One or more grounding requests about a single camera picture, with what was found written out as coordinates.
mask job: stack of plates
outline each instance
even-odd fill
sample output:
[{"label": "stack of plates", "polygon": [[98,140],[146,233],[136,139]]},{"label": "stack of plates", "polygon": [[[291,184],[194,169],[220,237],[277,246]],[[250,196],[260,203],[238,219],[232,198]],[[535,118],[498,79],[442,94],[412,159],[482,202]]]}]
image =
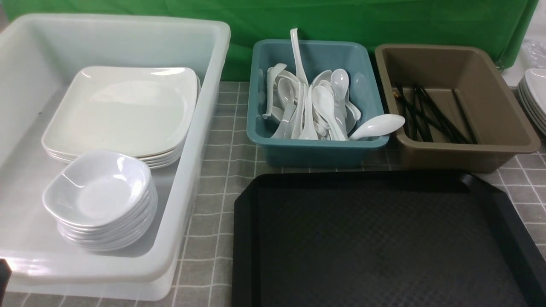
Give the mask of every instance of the stack of plates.
[{"label": "stack of plates", "polygon": [[529,118],[546,135],[546,69],[528,69],[518,84],[518,94]]},{"label": "stack of plates", "polygon": [[133,244],[148,230],[157,191],[142,161],[101,150],[70,164],[45,190],[43,202],[66,241],[111,251]]},{"label": "stack of plates", "polygon": [[150,168],[182,155],[200,81],[189,68],[87,67],[74,78],[42,145],[70,163],[90,150],[136,157]]}]

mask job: blue plastic container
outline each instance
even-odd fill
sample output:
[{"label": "blue plastic container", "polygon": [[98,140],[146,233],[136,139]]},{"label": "blue plastic container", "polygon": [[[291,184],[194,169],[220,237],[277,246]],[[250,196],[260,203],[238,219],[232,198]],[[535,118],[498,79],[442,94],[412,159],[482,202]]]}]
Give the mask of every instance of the blue plastic container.
[{"label": "blue plastic container", "polygon": [[[349,74],[350,100],[363,113],[359,127],[370,118],[384,114],[370,57],[356,43],[300,41],[300,52],[309,83],[324,70],[343,68]],[[292,45],[288,39],[267,39],[254,45],[250,94],[248,97],[248,137],[263,147],[265,160],[272,166],[352,168],[361,165],[370,150],[383,147],[389,136],[360,141],[271,139],[277,127],[263,119],[266,108],[266,74],[277,63],[288,65],[295,74]]]}]

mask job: green cloth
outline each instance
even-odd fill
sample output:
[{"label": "green cloth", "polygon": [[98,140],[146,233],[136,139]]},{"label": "green cloth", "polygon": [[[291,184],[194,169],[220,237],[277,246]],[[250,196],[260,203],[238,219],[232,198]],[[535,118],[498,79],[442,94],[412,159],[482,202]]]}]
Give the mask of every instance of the green cloth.
[{"label": "green cloth", "polygon": [[3,0],[11,20],[28,13],[161,15],[221,20],[232,39],[223,80],[248,80],[254,44],[266,38],[448,44],[513,65],[538,0]]}]

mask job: brown plastic bin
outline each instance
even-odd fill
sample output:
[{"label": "brown plastic bin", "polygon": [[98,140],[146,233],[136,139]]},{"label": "brown plastic bin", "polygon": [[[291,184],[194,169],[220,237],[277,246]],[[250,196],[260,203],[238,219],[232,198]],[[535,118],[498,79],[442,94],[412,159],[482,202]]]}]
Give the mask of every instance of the brown plastic bin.
[{"label": "brown plastic bin", "polygon": [[379,46],[375,55],[389,113],[402,115],[402,105],[393,94],[395,83],[402,83],[410,102],[411,89],[419,84],[469,138],[452,93],[455,89],[478,141],[477,145],[451,144],[432,126],[433,143],[415,141],[400,128],[396,137],[402,144],[404,168],[491,173],[516,154],[530,154],[540,147],[535,130],[484,51],[462,46],[387,44]]}]

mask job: black plastic tray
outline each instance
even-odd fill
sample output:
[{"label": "black plastic tray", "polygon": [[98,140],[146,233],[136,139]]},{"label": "black plastic tray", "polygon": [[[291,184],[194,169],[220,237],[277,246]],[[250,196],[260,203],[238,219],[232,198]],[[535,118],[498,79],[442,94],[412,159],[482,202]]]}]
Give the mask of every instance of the black plastic tray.
[{"label": "black plastic tray", "polygon": [[510,200],[467,173],[262,175],[234,222],[232,306],[546,306]]}]

